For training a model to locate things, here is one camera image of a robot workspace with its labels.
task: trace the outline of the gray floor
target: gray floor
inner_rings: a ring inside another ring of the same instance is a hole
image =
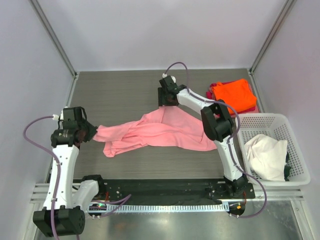
[[[250,81],[246,69],[190,70],[190,88],[205,96],[209,85],[241,78]],[[93,125],[115,126],[139,120],[158,108],[163,71],[81,72],[71,106],[85,108]],[[178,85],[186,84],[184,70],[169,72]],[[195,117],[192,110],[181,107]],[[105,179],[221,178],[223,167],[217,150],[200,152],[178,147],[143,147],[107,158],[104,144],[90,141],[81,145],[74,178],[101,174]]]
[[[245,214],[262,202],[248,202]],[[75,236],[60,237],[74,240]],[[264,212],[250,219],[226,212],[115,214],[88,219],[81,240],[302,240],[290,201],[268,202]]]

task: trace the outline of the pink cloth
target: pink cloth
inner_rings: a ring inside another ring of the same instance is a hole
[[[222,82],[222,84],[229,84],[229,83],[232,83],[232,81]],[[211,90],[211,87],[215,87],[216,85],[217,85],[217,84],[216,84],[215,82],[214,82],[214,83],[211,83],[211,85],[210,85],[210,87],[209,87],[209,91],[207,91],[207,92],[205,93],[207,99],[216,100],[215,95],[214,95],[214,93],[213,93],[212,90]],[[259,113],[259,109],[258,109],[258,106],[257,106],[257,105],[254,106],[254,107],[248,108],[248,109],[245,110],[245,111],[240,111],[240,112],[238,112],[238,114],[256,114],[256,113]]]
[[[101,125],[93,139],[105,143],[103,153],[107,157],[147,145],[194,151],[217,148],[204,133],[202,122],[176,106],[160,107],[144,114],[139,121],[109,127]]]

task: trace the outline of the white wall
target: white wall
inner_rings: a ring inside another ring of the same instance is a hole
[[[251,67],[285,0],[39,0],[77,71]]]
[[[35,118],[59,113],[72,76],[27,0],[0,7],[0,239],[22,239],[26,206],[43,182],[50,157],[23,139]],[[28,135],[50,147],[56,122],[44,120]]]
[[[286,115],[293,127],[311,173],[311,183],[302,190],[316,223],[320,221],[319,12],[320,1],[298,0],[255,73],[266,110]]]

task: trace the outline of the white cloth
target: white cloth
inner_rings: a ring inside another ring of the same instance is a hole
[[[245,145],[245,152],[251,170],[263,180],[285,181],[287,140],[275,140],[264,134],[259,134]]]

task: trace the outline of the plastic basket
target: plastic basket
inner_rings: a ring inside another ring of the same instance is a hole
[[[302,156],[289,121],[284,115],[275,113],[246,113],[239,114],[239,117],[240,130],[237,135],[242,151],[245,171],[248,174],[259,179],[265,186],[301,186],[310,182],[310,174],[304,157]],[[288,141],[287,151],[289,153],[289,161],[287,164],[292,167],[290,170],[290,176],[288,177],[289,181],[262,180],[250,169],[245,150],[245,143],[258,134],[264,134],[277,140]],[[248,179],[251,183],[257,184],[257,182],[250,177]]]

